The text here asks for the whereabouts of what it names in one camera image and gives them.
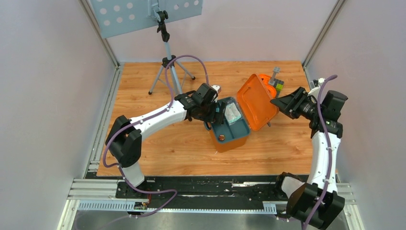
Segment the orange round object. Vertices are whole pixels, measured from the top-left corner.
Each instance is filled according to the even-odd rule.
[[[275,87],[268,84],[269,80],[271,79],[271,76],[266,75],[266,74],[259,74],[258,77],[261,78],[262,82],[264,82],[264,85],[268,89],[268,91],[271,94],[272,98],[275,98],[276,97],[276,89],[275,89]]]

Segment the tripod leg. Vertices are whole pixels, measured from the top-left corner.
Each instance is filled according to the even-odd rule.
[[[178,75],[176,74],[175,67],[170,67],[170,73],[172,74],[173,86],[175,88],[175,95],[182,93],[182,87],[179,84]]]
[[[183,65],[180,61],[176,60],[176,64],[178,64],[191,78],[192,80],[196,79]]]
[[[152,84],[152,87],[151,87],[151,89],[150,89],[149,92],[148,92],[149,95],[152,94],[152,91],[154,90],[155,85],[157,84],[157,82],[158,82],[158,80],[159,80],[159,77],[161,76],[161,73],[162,73],[163,69],[164,69],[164,67],[161,65],[161,68],[159,69],[159,72],[158,72],[158,74],[157,74],[157,77],[155,78],[154,83]]]

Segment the light blue perforated panel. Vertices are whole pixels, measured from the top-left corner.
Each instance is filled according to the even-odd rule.
[[[91,0],[103,38],[158,26],[148,15],[149,3],[157,2],[168,12],[166,23],[202,14],[203,0]]]

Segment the wooden tabletop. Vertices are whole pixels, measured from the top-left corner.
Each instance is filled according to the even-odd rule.
[[[198,62],[184,62],[196,80],[186,77],[183,91],[196,90],[205,82],[204,71]],[[236,97],[237,91],[253,73],[272,75],[278,66],[277,78],[285,81],[281,96],[299,86],[309,90],[299,61],[206,62],[211,85],[221,85],[219,98]],[[126,63],[117,93],[110,127],[116,117],[140,116],[162,107],[170,101],[169,90],[158,82],[152,95],[148,90],[159,70],[160,63]],[[183,70],[177,67],[180,82]],[[151,135],[142,143],[139,160],[144,175],[264,175],[283,171],[310,173],[312,143],[309,121],[291,120],[282,113],[265,126],[251,132],[244,146],[216,153],[209,132],[202,121],[175,123]],[[108,163],[116,162],[109,153]],[[120,175],[116,167],[106,169],[100,164],[97,173]]]

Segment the tripod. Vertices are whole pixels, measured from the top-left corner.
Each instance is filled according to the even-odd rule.
[[[161,65],[161,67],[160,67],[160,69],[159,69],[159,71],[158,71],[158,74],[157,74],[157,77],[156,77],[155,80],[154,80],[154,83],[152,84],[151,89],[150,89],[149,92],[148,92],[149,95],[152,94],[152,91],[154,90],[155,85],[157,84],[158,81],[161,81],[162,83],[164,83],[164,84],[166,85],[166,83],[165,83],[163,80],[159,79],[159,77],[161,76],[161,73],[162,73],[163,69],[168,66],[169,62],[170,62],[172,59],[176,58],[175,55],[172,55],[172,54],[170,53],[170,47],[169,47],[169,43],[168,43],[168,41],[169,41],[169,33],[168,33],[168,31],[166,30],[166,25],[165,25],[165,19],[168,19],[168,13],[167,13],[166,11],[158,11],[158,12],[157,12],[157,15],[158,15],[158,29],[157,29],[157,33],[159,33],[159,32],[161,31],[161,34],[162,34],[162,41],[164,42],[167,56],[162,59],[162,65]],[[180,63],[180,61],[176,60],[175,62],[176,62],[176,64],[178,64],[178,65],[185,71],[185,76],[186,76],[186,74],[187,74],[187,75],[189,75],[189,76],[191,77],[192,80],[196,79],[196,78]],[[174,65],[174,64],[175,64],[175,63],[172,63],[171,66],[170,66],[170,74],[171,74],[171,76],[172,76],[173,86],[174,86],[174,88],[175,88],[175,94],[177,95],[177,94],[181,94],[181,93],[182,93],[182,86],[183,86],[183,84],[182,84],[182,86],[181,86],[180,83],[179,83],[178,75],[176,74],[175,65]]]

